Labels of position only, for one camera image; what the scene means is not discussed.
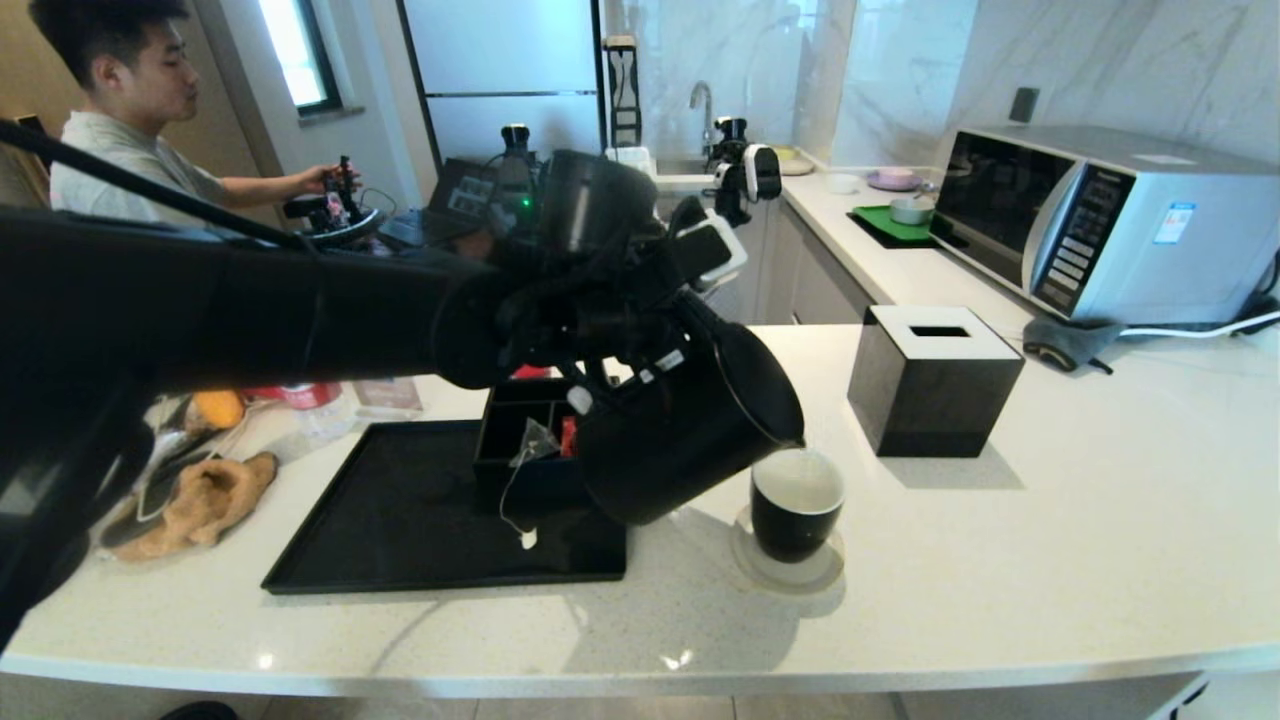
man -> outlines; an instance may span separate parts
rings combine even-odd
[[[32,0],[28,10],[84,90],[63,142],[229,209],[324,192],[335,165],[280,178],[215,178],[160,137],[169,123],[196,117],[200,95],[200,76],[173,24],[188,18],[183,0]],[[55,210],[204,225],[63,165],[54,165],[50,200]]]

laptop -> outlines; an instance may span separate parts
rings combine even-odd
[[[489,224],[495,184],[497,172],[492,168],[445,160],[426,208],[392,218],[378,234],[392,246],[424,247],[475,232]]]

grey oven mitt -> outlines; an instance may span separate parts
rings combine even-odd
[[[1023,350],[1066,373],[1080,365],[1092,365],[1110,375],[1115,370],[1098,360],[1097,355],[1115,342],[1124,329],[1124,325],[1073,328],[1052,318],[1037,316],[1023,329]]]

white coaster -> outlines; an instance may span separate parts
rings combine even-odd
[[[845,571],[845,543],[832,530],[827,543],[800,562],[778,562],[760,550],[751,530],[751,506],[733,523],[733,560],[755,584],[782,594],[813,594],[829,588]]]

microwave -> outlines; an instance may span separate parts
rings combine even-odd
[[[1275,256],[1280,168],[1100,127],[960,129],[931,225],[1073,323],[1235,319]]]

